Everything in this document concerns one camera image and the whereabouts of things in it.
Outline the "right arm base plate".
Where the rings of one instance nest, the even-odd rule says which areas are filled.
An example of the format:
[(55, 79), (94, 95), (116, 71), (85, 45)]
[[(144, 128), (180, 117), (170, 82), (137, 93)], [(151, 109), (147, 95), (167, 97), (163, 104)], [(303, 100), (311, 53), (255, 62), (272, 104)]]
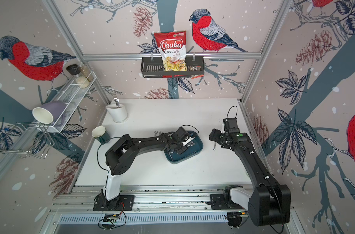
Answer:
[(247, 210), (250, 194), (243, 192), (235, 192), (232, 196), (230, 193), (210, 194), (210, 201), (206, 204), (212, 210)]

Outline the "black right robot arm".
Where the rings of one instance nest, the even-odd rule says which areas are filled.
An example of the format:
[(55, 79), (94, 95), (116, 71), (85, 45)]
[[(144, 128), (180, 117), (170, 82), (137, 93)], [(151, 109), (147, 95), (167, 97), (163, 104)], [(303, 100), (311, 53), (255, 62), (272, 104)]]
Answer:
[(229, 189), (230, 201), (240, 205), (255, 226), (287, 224), (290, 219), (291, 191), (280, 184), (261, 161), (247, 133), (241, 133), (237, 118), (225, 118), (224, 131), (213, 129), (209, 140), (223, 149), (232, 150), (243, 163), (253, 190), (242, 187)]

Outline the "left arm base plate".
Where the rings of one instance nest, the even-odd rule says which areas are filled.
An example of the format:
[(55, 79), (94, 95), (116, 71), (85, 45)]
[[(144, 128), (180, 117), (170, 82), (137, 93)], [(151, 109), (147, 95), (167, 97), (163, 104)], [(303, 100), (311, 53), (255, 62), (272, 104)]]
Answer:
[(134, 195), (119, 195), (108, 201), (104, 194), (99, 194), (94, 199), (93, 211), (131, 211), (134, 204)]

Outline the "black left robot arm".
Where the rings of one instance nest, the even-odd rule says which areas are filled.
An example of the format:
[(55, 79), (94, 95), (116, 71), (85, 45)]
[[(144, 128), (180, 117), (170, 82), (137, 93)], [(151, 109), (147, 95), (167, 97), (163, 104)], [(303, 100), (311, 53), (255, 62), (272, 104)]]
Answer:
[(174, 161), (174, 155), (187, 158), (191, 155), (189, 150), (192, 149), (198, 133), (198, 131), (188, 131), (182, 125), (175, 132), (161, 133), (153, 137), (121, 136), (105, 153), (108, 176), (102, 191), (106, 200), (112, 201), (119, 197), (122, 175), (130, 169), (137, 156), (163, 151), (170, 161)]

